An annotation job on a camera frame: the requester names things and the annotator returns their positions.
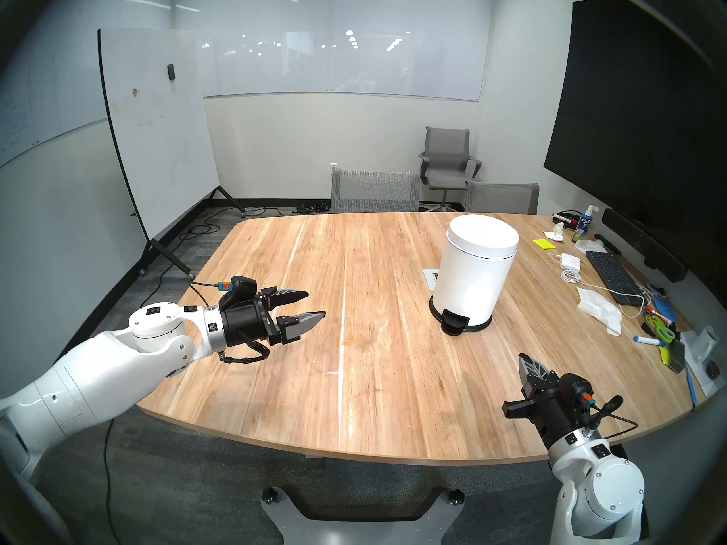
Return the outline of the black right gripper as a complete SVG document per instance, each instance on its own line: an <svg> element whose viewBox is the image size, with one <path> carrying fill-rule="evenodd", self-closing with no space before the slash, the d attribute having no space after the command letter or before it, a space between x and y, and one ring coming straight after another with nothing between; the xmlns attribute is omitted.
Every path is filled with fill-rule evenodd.
<svg viewBox="0 0 727 545"><path fill-rule="evenodd" d="M559 382L554 371L524 353L518 354L518 372L525 400L505 401L503 414L507 419L528 419L547 450L590 423L591 383Z"/></svg>

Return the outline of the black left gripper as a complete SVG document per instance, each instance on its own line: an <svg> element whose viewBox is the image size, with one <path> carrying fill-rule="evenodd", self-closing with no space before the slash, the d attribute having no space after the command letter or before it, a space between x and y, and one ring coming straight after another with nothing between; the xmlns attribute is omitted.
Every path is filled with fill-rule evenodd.
<svg viewBox="0 0 727 545"><path fill-rule="evenodd" d="M266 341L270 346L289 344L301 339L326 317L326 312L316 311L298 315L282 315L276 324L269 311L298 302L309 296L307 291L268 287L261 293L243 300L234 293L226 293L219 300L219 311L227 347L245 344L247 341Z"/></svg>

